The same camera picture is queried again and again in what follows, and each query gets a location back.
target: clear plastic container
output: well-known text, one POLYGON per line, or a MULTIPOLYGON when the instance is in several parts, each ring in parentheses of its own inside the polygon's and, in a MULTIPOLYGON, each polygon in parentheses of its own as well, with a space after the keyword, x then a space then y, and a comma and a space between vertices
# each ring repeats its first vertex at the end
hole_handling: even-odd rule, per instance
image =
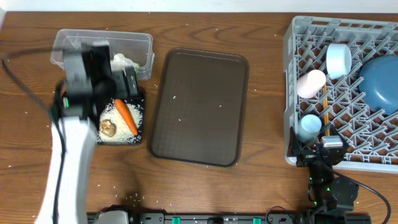
MULTIPOLYGON (((53 48, 80 49, 81 43, 90 43, 97 40, 107 40, 109 42, 111 57, 114 54, 121 53, 126 58, 138 63, 140 79, 150 79, 155 57, 152 51, 153 38, 150 34, 62 29, 58 31, 53 48)), ((64 69, 62 51, 53 51, 50 60, 53 64, 64 69)))

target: carrot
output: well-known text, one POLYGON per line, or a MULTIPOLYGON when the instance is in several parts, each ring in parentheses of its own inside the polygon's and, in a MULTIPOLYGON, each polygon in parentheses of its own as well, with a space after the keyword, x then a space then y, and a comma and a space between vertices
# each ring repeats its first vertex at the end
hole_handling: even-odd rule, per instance
POLYGON ((129 108, 123 103, 123 101, 116 99, 114 101, 114 106, 118 110, 119 114, 122 116, 124 122, 126 122, 127 126, 129 126, 130 131, 134 135, 138 135, 138 130, 134 120, 132 119, 129 108))

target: dish rack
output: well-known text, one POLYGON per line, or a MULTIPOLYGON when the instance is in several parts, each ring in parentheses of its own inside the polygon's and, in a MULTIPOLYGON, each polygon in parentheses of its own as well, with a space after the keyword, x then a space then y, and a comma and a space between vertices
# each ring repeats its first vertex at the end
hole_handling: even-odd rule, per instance
MULTIPOLYGON (((284 112, 285 160, 295 165, 295 157, 287 157, 290 127, 297 133, 297 121, 306 114, 321 118, 329 113, 330 123, 350 145, 345 160, 337 169, 398 173, 398 111, 384 114, 371 111, 364 102, 358 85, 362 65, 383 55, 398 55, 398 23, 296 16, 284 35, 284 72, 286 77, 286 109, 284 112), (346 44, 352 56, 348 75, 331 80, 326 70, 326 51, 331 43, 346 44), (297 95, 297 79, 319 69, 326 74, 327 92, 320 90, 311 99, 297 95), (323 100, 328 107, 323 109, 323 100)), ((314 148, 319 138, 302 144, 314 148)))

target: white cup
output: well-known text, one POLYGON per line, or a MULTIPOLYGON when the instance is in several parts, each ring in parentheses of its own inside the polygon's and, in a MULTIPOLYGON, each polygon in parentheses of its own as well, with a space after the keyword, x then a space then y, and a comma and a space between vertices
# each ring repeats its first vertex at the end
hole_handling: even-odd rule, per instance
POLYGON ((297 139, 301 142, 307 142, 318 136, 321 130, 322 122, 319 117, 308 114, 298 121, 297 139))
POLYGON ((325 85, 326 76, 321 70, 312 70, 297 80, 297 94, 301 98, 313 98, 325 85))
POLYGON ((326 52, 326 68, 331 79, 347 75, 351 70, 351 52, 345 44, 330 44, 326 52))

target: wooden surface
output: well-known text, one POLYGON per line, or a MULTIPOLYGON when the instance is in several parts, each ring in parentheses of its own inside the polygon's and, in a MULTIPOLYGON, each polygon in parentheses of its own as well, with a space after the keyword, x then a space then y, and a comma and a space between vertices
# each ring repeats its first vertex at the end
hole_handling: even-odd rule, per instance
MULTIPOLYGON (((164 208, 170 213, 265 213, 273 205, 300 210, 311 205, 307 200, 309 174, 307 169, 285 162, 282 133, 282 37, 294 16, 9 12, 0 34, 0 51, 51 47, 57 32, 64 28, 145 32, 153 36, 156 56, 152 78, 140 82, 147 91, 144 140, 140 146, 98 146, 87 191, 89 212, 112 204, 164 208), (243 145, 236 166, 221 169, 156 159, 148 154, 146 139, 158 91, 155 86, 159 85, 166 53, 174 47, 240 54, 249 61, 243 145)), ((318 16, 398 21, 397 15, 387 14, 318 16)), ((41 54, 9 62, 12 70, 48 104, 56 82, 63 77, 49 58, 50 54, 41 54)), ((44 197, 50 164, 50 121, 3 72, 0 124, 0 222, 32 223, 44 197)), ((386 196, 393 209, 391 223, 398 222, 396 175, 343 173, 386 196)), ((386 207, 381 199, 361 189, 355 212, 368 213, 373 223, 380 223, 386 207)))

